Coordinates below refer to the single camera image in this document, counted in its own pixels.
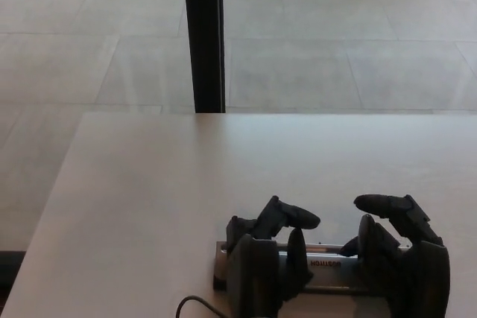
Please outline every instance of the floor tile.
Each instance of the floor tile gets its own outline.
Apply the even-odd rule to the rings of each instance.
[[[143,115],[159,115],[161,106],[128,106],[124,104],[96,104],[94,112],[142,113]]]
[[[0,46],[0,103],[94,103],[117,41],[10,35]]]
[[[292,39],[396,39],[379,0],[284,0]]]
[[[224,0],[225,36],[273,39],[285,30],[283,0]]]
[[[162,112],[173,115],[192,115],[195,113],[194,106],[162,106]]]
[[[353,42],[351,68],[367,109],[477,109],[477,80],[451,42]]]
[[[184,0],[86,0],[77,34],[176,36]]]
[[[0,0],[0,33],[65,33],[85,0]]]
[[[434,115],[477,115],[477,111],[465,111],[465,110],[454,110],[454,111],[445,111],[445,110],[440,110],[436,109],[432,111],[432,114]]]
[[[474,74],[477,75],[477,42],[457,42],[456,45]]]
[[[234,40],[230,106],[360,108],[336,42]]]
[[[21,112],[21,106],[0,105],[0,150]]]
[[[121,39],[97,102],[194,104],[187,38]]]
[[[321,109],[296,108],[296,113],[314,115],[431,115],[431,109]]]
[[[0,210],[0,250],[26,251],[40,217],[41,212]]]
[[[227,107],[226,113],[297,113],[295,108]]]
[[[42,211],[84,110],[26,106],[0,151],[0,209]]]
[[[381,0],[399,39],[477,40],[472,0]]]

